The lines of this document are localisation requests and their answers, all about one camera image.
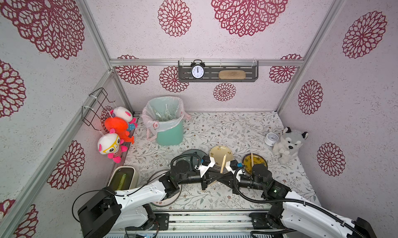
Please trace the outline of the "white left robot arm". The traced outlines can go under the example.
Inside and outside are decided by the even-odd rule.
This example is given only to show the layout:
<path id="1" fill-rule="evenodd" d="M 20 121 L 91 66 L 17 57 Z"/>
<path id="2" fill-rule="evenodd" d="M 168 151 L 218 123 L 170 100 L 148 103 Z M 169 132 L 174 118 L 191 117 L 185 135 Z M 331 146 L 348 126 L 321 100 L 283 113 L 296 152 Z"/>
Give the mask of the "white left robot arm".
<path id="1" fill-rule="evenodd" d="M 198 183 L 205 190 L 224 177 L 214 165 L 215 160 L 210 156 L 177 156 L 172 159 L 170 169 L 156 181 L 131 190 L 113 191 L 110 187 L 93 190 L 94 196 L 73 217 L 80 223 L 85 238 L 103 238 L 111 230 L 127 227 L 148 229 L 155 219 L 150 203 L 175 196 L 181 184 Z"/>

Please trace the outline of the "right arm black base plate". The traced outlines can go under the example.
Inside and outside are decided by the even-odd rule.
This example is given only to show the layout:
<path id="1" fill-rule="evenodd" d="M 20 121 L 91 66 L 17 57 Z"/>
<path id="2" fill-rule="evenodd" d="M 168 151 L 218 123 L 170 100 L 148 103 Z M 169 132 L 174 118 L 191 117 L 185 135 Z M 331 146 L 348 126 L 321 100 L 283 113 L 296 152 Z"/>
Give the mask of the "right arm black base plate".
<path id="1" fill-rule="evenodd" d="M 255 230 L 274 228 L 266 212 L 252 212 L 249 214 L 249 217 L 251 218 L 252 226 Z"/>

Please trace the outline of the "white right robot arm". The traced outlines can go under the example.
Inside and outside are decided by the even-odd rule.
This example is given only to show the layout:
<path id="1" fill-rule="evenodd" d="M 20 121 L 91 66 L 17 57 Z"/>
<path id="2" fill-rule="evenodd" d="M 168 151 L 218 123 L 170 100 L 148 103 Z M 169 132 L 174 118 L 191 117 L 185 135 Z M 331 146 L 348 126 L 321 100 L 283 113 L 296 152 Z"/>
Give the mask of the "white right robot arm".
<path id="1" fill-rule="evenodd" d="M 258 204 L 272 207 L 259 219 L 262 227 L 271 228 L 270 235 L 298 231 L 311 238 L 374 238 L 372 226 L 358 217 L 356 220 L 332 213 L 307 201 L 297 192 L 276 181 L 264 164 L 255 164 L 250 176 L 242 164 L 218 179 L 232 188 L 234 194 Z"/>

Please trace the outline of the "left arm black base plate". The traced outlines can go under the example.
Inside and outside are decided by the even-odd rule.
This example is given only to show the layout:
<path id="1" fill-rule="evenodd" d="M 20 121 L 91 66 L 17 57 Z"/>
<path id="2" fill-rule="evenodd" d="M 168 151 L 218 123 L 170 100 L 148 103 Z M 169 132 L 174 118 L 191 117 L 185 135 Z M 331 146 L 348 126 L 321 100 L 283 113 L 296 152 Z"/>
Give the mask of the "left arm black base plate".
<path id="1" fill-rule="evenodd" d="M 155 218 L 149 218 L 146 223 L 140 227 L 128 226 L 127 231 L 166 231 L 169 229 L 170 215 L 165 213 L 155 214 Z"/>

